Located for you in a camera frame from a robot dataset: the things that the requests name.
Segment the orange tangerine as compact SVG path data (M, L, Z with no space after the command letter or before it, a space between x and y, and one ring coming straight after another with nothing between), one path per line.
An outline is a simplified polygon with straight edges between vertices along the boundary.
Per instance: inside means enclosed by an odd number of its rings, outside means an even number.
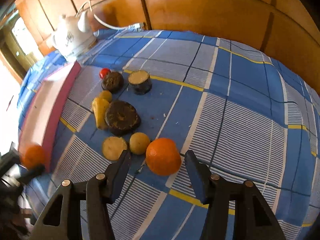
M146 164L158 176L170 176L179 171L182 164L176 144L169 138L158 138L146 149Z
M29 145L20 156L21 164L28 170L37 165L47 165L48 156L46 150L38 144Z

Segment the dark cylinder cream top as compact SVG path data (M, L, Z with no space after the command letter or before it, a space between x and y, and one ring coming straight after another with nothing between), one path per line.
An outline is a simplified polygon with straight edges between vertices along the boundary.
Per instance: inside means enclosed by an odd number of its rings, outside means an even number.
M144 95L152 89L150 74L145 70L132 72L128 77L128 82L135 94Z
M109 161L117 161L125 150L127 142L122 137L108 137L103 141L102 153Z

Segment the pale yellow round fruit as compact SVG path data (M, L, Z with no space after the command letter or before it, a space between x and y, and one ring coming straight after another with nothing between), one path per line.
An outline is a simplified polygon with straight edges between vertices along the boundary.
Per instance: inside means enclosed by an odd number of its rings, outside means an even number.
M135 155L144 154L149 144L150 138L142 132L134 133L129 140L130 151Z

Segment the large dark brown disc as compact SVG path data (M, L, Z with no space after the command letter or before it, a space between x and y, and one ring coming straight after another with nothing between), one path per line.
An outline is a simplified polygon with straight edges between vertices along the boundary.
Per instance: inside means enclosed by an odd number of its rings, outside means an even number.
M105 112L105 121L108 129L115 136L129 134L141 124L141 118L135 107L120 100L110 103Z

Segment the yellow potato piece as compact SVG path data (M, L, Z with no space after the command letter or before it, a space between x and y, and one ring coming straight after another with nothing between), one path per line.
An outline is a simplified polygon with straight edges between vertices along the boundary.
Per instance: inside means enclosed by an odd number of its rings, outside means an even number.
M96 97L92 101L92 109L97 129L106 130L108 125L105 121L105 113L110 103L103 98Z

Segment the small yellow round fruit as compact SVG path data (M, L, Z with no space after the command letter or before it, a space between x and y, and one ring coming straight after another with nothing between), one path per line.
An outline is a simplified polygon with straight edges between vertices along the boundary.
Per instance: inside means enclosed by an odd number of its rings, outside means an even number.
M108 90L103 90L103 91L100 92L99 98L105 99L108 102L111 102L112 101L112 93L110 91L108 91Z

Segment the dark brown round fruit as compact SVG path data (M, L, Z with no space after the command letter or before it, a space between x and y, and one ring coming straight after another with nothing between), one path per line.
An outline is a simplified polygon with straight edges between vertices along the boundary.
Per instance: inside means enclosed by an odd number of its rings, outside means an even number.
M124 85L124 78L119 72L109 72L102 81L101 87L103 90L108 90L114 94L119 92Z

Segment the red cherry tomato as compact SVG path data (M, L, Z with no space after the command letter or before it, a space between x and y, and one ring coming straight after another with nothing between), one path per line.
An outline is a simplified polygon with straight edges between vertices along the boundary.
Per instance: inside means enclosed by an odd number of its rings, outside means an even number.
M99 77L103 80L103 79L107 76L107 74L110 73L110 72L111 72L110 69L108 69L108 68L103 68L103 69L101 69L100 72L99 72Z

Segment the pink rimmed white tray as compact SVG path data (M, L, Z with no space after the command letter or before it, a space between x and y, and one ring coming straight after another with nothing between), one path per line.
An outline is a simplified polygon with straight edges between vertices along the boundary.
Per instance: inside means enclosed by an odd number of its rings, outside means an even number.
M29 145L41 145L47 152L46 170L50 170L56 129L73 83L81 70L78 62L69 63L50 74L37 90L22 126L18 152Z

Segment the blue plaid tablecloth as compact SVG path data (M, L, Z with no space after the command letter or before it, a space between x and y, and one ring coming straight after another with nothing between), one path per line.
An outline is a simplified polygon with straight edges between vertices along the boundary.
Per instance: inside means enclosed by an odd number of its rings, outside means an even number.
M99 73L137 70L152 89L128 83L113 98L137 110L138 130L169 138L181 153L225 180L251 180L287 239L304 239L319 215L319 96L279 61L239 42L194 33L101 31L79 59L81 70L55 133L50 172L25 189L39 215L64 179L89 180L107 168L91 111L102 90Z

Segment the wooden door with glass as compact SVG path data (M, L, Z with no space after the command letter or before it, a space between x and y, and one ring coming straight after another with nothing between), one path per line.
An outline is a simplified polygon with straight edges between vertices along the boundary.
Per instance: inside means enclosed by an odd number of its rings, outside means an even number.
M28 70L41 59L39 46L14 8L1 21L1 61L21 84Z

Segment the white ceramic electric kettle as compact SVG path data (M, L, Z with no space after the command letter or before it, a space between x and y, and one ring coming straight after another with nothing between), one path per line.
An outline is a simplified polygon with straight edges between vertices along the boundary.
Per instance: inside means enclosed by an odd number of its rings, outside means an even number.
M76 60L82 53L88 51L96 40L87 11L82 12L79 17L61 15L57 29L52 34L53 47L68 62Z

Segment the wooden wall cabinet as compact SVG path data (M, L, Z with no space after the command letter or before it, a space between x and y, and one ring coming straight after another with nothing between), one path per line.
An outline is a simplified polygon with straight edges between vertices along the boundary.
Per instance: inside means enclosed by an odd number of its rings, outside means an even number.
M60 15L73 16L87 0L16 0L40 50ZM193 31L235 40L279 60L319 90L319 24L302 0L93 0L108 24L137 22L148 29Z

